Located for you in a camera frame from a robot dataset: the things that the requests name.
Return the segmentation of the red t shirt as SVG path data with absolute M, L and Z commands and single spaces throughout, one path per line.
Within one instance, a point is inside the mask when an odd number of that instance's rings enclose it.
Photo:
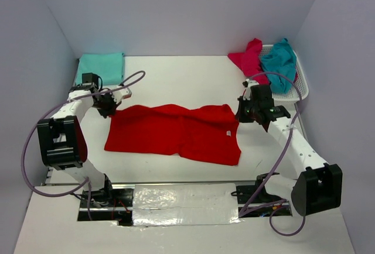
M 199 162 L 236 166 L 241 156 L 237 143 L 238 125 L 227 104 L 197 109 L 174 104 L 134 105 L 111 117 L 104 149 L 179 155 Z

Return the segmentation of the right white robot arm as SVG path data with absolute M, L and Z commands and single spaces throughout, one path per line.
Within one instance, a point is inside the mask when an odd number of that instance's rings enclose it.
M 256 122 L 283 147 L 279 158 L 267 174 L 259 176 L 255 192 L 243 205 L 240 215 L 250 212 L 249 205 L 257 198 L 267 202 L 273 196 L 287 200 L 298 215 L 305 217 L 340 207 L 343 172 L 337 164 L 329 164 L 319 156 L 294 126 L 296 116 L 273 100 L 238 98 L 236 118 L 241 123 Z M 276 172 L 287 157 L 298 176 L 288 179 Z

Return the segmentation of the mint green t shirt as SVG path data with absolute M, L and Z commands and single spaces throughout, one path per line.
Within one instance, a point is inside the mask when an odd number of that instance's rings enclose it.
M 124 80 L 124 54 L 83 54 L 79 58 L 76 84 L 82 82 L 82 74 L 94 73 L 103 80 L 103 85 L 116 85 Z

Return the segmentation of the teal blue t shirt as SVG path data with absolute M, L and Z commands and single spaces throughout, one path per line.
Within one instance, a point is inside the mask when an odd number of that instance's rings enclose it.
M 291 88 L 291 83 L 296 77 L 296 55 L 287 38 L 274 44 L 269 53 L 261 58 L 262 68 L 265 72 L 281 74 L 266 74 L 271 91 L 276 94 L 286 94 Z

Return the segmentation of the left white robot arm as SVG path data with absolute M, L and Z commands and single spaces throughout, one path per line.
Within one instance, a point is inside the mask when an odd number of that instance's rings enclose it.
M 88 159 L 88 148 L 80 122 L 90 108 L 106 118 L 114 115 L 122 95 L 110 91 L 100 93 L 95 86 L 86 89 L 73 87 L 67 103 L 59 106 L 50 118 L 37 123 L 42 162 L 45 166 L 62 171 L 91 190 L 91 196 L 101 206 L 113 203 L 115 192 L 108 176 L 95 168 Z

